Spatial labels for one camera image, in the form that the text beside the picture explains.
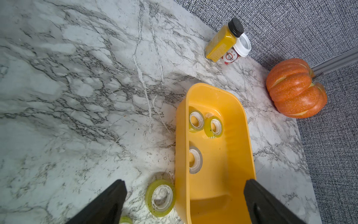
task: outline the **pumpkin stem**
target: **pumpkin stem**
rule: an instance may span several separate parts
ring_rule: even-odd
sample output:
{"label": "pumpkin stem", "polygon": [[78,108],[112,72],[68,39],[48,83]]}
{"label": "pumpkin stem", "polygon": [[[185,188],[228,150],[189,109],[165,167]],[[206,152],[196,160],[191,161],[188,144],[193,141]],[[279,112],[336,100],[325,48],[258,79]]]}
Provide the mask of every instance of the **pumpkin stem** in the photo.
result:
{"label": "pumpkin stem", "polygon": [[319,73],[318,75],[313,76],[312,82],[320,80],[322,78],[322,76],[323,76],[323,72]]}

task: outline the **yellow juice bottle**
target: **yellow juice bottle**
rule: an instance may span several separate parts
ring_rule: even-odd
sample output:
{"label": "yellow juice bottle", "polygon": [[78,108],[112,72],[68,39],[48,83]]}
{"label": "yellow juice bottle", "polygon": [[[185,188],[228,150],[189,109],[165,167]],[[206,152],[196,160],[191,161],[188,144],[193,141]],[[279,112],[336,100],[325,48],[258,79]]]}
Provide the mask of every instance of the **yellow juice bottle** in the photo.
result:
{"label": "yellow juice bottle", "polygon": [[224,25],[214,38],[205,47],[205,57],[217,62],[234,44],[237,38],[244,33],[244,27],[237,18],[232,18]]}

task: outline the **tape roll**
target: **tape roll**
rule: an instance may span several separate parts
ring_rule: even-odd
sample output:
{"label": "tape roll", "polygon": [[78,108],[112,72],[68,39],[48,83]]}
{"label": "tape roll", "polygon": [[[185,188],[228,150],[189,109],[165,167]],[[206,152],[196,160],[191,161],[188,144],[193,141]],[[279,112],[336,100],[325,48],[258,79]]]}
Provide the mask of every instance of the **tape roll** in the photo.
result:
{"label": "tape roll", "polygon": [[189,131],[198,132],[204,128],[203,114],[198,110],[192,110],[189,114]]}
{"label": "tape roll", "polygon": [[122,216],[122,217],[119,219],[119,223],[122,223],[122,224],[133,224],[131,218],[129,218],[128,216]]}
{"label": "tape roll", "polygon": [[[167,196],[161,205],[157,205],[154,200],[154,194],[160,191],[166,191]],[[174,185],[167,180],[156,180],[151,183],[145,193],[145,204],[150,213],[155,217],[163,217],[169,214],[175,204],[175,188]]]}
{"label": "tape roll", "polygon": [[206,119],[204,131],[209,138],[219,138],[223,134],[221,120],[215,116]]}
{"label": "tape roll", "polygon": [[200,150],[197,147],[191,146],[189,148],[189,153],[191,153],[194,157],[194,164],[192,167],[189,167],[190,174],[196,174],[200,171],[201,167],[203,166],[203,156]]}

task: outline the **small jar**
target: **small jar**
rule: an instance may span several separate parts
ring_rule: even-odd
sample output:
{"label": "small jar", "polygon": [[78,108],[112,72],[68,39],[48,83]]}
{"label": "small jar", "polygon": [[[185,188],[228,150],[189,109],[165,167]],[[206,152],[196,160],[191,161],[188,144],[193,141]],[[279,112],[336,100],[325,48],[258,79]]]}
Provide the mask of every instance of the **small jar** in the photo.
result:
{"label": "small jar", "polygon": [[239,57],[246,57],[251,51],[251,43],[247,35],[243,33],[238,39],[236,44],[230,48],[220,61],[226,65],[236,61]]}

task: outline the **white jar lid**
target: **white jar lid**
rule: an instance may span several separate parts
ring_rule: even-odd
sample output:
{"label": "white jar lid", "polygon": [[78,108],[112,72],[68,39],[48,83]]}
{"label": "white jar lid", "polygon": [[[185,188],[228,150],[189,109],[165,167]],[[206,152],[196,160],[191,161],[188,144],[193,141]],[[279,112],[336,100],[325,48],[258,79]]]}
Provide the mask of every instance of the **white jar lid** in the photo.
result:
{"label": "white jar lid", "polygon": [[237,39],[234,49],[241,57],[246,57],[251,51],[251,43],[245,33]]}

